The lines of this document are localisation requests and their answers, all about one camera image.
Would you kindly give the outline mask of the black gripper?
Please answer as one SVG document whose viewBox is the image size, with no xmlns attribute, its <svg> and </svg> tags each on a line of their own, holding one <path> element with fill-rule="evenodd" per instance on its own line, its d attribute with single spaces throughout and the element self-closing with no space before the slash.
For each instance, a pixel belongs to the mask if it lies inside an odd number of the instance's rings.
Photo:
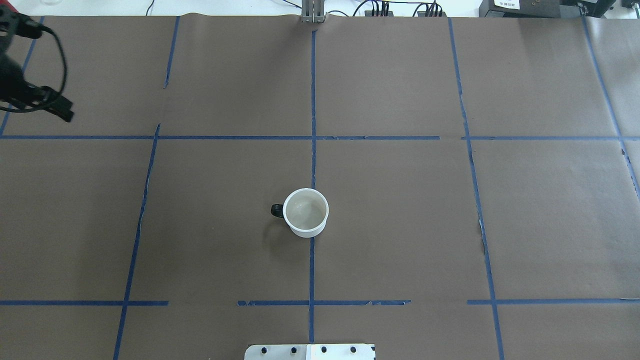
<svg viewBox="0 0 640 360">
<path fill-rule="evenodd" d="M 5 51 L 0 55 L 0 98 L 16 109 L 30 107 L 33 111 L 53 114 L 66 123 L 73 121 L 73 103 L 54 88 L 29 83 L 22 68 Z"/>
</svg>

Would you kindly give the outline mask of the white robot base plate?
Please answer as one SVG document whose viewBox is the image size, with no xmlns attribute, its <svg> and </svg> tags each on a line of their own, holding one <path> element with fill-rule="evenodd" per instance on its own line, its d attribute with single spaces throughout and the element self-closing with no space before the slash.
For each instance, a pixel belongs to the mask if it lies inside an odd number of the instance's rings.
<svg viewBox="0 0 640 360">
<path fill-rule="evenodd" d="M 375 360 L 374 344 L 254 344 L 247 347 L 245 360 Z"/>
</svg>

